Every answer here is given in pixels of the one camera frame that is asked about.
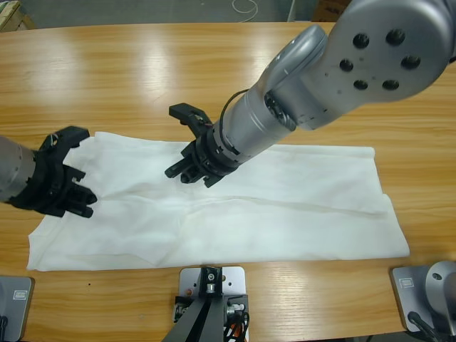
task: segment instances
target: cardboard box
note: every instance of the cardboard box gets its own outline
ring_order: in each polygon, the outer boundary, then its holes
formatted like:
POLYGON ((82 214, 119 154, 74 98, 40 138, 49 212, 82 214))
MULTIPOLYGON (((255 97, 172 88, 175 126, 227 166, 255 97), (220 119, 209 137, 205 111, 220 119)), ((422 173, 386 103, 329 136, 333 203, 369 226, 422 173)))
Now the cardboard box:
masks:
POLYGON ((319 0, 312 21, 337 21, 351 0, 319 0))
POLYGON ((20 1, 0 3, 0 32, 12 32, 34 29, 30 16, 24 13, 20 1))

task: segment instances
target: white towel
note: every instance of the white towel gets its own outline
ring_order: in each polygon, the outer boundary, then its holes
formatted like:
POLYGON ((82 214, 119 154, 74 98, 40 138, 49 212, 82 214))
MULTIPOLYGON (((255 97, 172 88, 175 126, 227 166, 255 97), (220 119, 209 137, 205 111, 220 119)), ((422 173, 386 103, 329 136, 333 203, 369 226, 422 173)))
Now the white towel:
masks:
POLYGON ((409 255, 370 147, 275 145, 207 189, 164 171, 185 142, 96 133, 65 163, 87 173, 92 218, 47 216, 28 269, 139 269, 409 255))

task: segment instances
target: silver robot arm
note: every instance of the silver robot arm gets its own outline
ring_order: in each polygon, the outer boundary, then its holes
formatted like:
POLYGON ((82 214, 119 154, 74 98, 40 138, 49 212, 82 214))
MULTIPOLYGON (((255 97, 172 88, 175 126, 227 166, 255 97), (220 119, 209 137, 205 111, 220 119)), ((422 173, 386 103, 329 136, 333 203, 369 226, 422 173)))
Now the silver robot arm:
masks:
POLYGON ((77 183, 85 173, 63 164, 68 151, 88 137, 83 128, 67 127, 30 150, 0 136, 0 202, 57 217, 65 211, 91 217, 88 205, 97 197, 77 183))
POLYGON ((296 127, 426 89, 455 56, 454 9, 456 0, 352 0, 329 36, 314 25, 285 46, 211 129, 195 132, 212 124, 201 110, 171 107, 197 139, 166 175, 210 187, 296 127))

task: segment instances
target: wooden table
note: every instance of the wooden table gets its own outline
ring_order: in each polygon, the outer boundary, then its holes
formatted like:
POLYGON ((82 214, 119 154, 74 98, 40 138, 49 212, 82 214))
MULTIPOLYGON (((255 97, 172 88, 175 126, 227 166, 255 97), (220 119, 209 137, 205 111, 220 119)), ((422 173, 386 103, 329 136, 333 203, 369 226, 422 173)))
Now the wooden table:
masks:
MULTIPOLYGON (((67 125, 191 140, 168 116, 187 102, 215 120, 308 24, 148 24, 0 35, 0 134, 37 148, 67 125)), ((331 30, 331 24, 323 27, 331 30)), ((288 144, 373 146, 411 257, 243 264, 251 341, 301 341, 403 329, 388 270, 456 259, 456 67, 414 98, 366 105, 288 144)), ((42 216, 0 205, 0 274, 36 280, 26 341, 160 341, 179 269, 26 271, 42 216)))

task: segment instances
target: label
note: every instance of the label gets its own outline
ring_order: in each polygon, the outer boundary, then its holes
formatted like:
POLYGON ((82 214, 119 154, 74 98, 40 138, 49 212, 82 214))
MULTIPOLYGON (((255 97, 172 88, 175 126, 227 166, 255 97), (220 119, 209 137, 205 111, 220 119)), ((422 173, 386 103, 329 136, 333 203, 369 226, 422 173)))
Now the label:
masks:
POLYGON ((15 290, 13 295, 14 301, 25 301, 27 300, 28 291, 15 290))
POLYGON ((412 278, 402 278, 399 279, 399 284, 402 289, 406 289, 408 287, 414 287, 413 285, 413 279, 412 278))

